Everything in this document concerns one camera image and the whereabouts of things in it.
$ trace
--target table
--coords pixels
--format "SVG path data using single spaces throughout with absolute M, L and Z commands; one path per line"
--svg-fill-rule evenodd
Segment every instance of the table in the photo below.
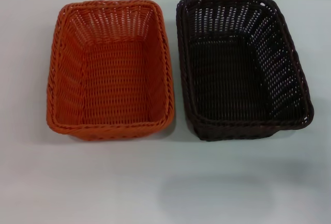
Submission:
M 87 0 L 0 0 L 0 223 L 327 224 L 331 221 L 331 1 L 275 0 L 315 117 L 298 131 L 202 142 L 184 115 L 175 9 L 163 11 L 176 118 L 134 141 L 82 142 L 46 124 L 59 10 Z

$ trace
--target basket rim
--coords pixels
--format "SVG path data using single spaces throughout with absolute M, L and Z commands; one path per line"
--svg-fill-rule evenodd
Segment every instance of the basket rim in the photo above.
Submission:
M 290 35 L 288 26 L 284 19 L 283 14 L 278 8 L 277 4 L 273 0 L 236 0 L 236 1 L 259 1 L 260 3 L 264 3 L 265 5 L 269 5 L 272 10 L 276 13 L 277 22 L 279 24 L 280 31 L 283 35 L 285 45 L 287 46 L 288 51 L 290 52 L 290 58 L 292 62 L 292 66 L 296 73 L 296 79 L 299 82 L 300 89 L 304 98 L 305 104 L 305 113 L 302 115 L 300 119 L 296 120 L 267 120 L 267 121 L 230 121 L 230 120 L 211 120 L 206 118 L 205 116 L 199 114 L 197 110 L 197 106 L 194 103 L 195 93 L 192 82 L 192 76 L 190 72 L 189 66 L 189 53 L 188 53 L 188 22 L 185 21 L 187 7 L 195 6 L 197 4 L 203 5 L 203 3 L 208 2 L 210 0 L 181 0 L 177 4 L 176 9 L 176 23 L 177 23 L 177 34 L 178 34 L 178 47 L 180 54 L 180 64 L 181 69 L 185 70 L 185 73 L 181 73 L 182 76 L 182 86 L 183 86 L 183 94 L 184 97 L 187 97 L 186 105 L 189 105 L 189 109 L 191 110 L 189 115 L 193 122 L 200 125 L 208 125 L 209 127 L 216 126 L 261 126 L 261 127 L 274 127 L 279 130 L 285 129 L 301 129 L 308 126 L 314 117 L 314 108 L 310 100 L 309 88 L 307 85 L 305 74 L 302 70 L 301 64 L 298 59 L 298 54 L 295 50 L 294 42 Z M 233 1 L 233 0 L 217 0 L 220 2 L 223 1 Z
M 130 7 L 132 5 L 136 6 L 148 6 L 153 10 L 153 14 L 156 17 L 156 24 L 158 26 L 158 35 L 160 40 L 160 48 L 162 51 L 162 62 L 164 66 L 164 91 L 166 96 L 166 103 L 163 105 L 165 107 L 165 113 L 162 118 L 155 122 L 137 122 L 132 124 L 77 124 L 69 125 L 62 124 L 56 119 L 56 113 L 54 111 L 54 105 L 56 104 L 56 75 L 57 73 L 52 70 L 53 66 L 58 67 L 58 46 L 62 38 L 63 26 L 65 25 L 65 20 L 70 18 L 71 12 L 82 8 L 104 8 L 104 7 Z M 51 53 L 51 63 L 48 76 L 48 86 L 47 86 L 47 124 L 55 132 L 62 134 L 74 134 L 80 130 L 98 129 L 101 132 L 103 130 L 119 129 L 119 128 L 139 128 L 141 132 L 154 132 L 155 129 L 167 127 L 174 118 L 174 93 L 173 93 L 173 78 L 172 78 L 172 68 L 170 62 L 170 50 L 169 42 L 166 34 L 166 28 L 164 25 L 163 14 L 160 6 L 151 0 L 95 0 L 95 1 L 85 1 L 81 3 L 71 3 L 65 5 L 59 12 L 53 42 L 52 42 L 52 53 Z

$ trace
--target orange basket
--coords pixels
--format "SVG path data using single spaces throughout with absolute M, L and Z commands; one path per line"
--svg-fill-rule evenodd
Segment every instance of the orange basket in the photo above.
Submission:
M 136 138 L 174 117 L 168 39 L 149 0 L 90 1 L 59 13 L 47 124 L 83 140 Z

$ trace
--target woven pattern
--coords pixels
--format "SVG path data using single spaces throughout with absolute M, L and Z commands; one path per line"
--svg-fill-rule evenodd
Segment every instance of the woven pattern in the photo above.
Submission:
M 272 0 L 182 0 L 177 34 L 186 114 L 200 139 L 264 138 L 311 123 L 305 75 Z
M 148 0 L 90 1 L 59 13 L 47 123 L 84 140 L 141 137 L 174 116 L 168 39 Z

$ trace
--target rectangular basket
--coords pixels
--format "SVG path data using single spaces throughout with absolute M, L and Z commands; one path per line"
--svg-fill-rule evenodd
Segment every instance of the rectangular basket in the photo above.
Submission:
M 89 1 L 59 13 L 47 123 L 84 140 L 135 138 L 173 120 L 168 39 L 149 0 Z
M 314 116 L 293 40 L 272 0 L 181 0 L 185 110 L 202 140 L 257 139 Z

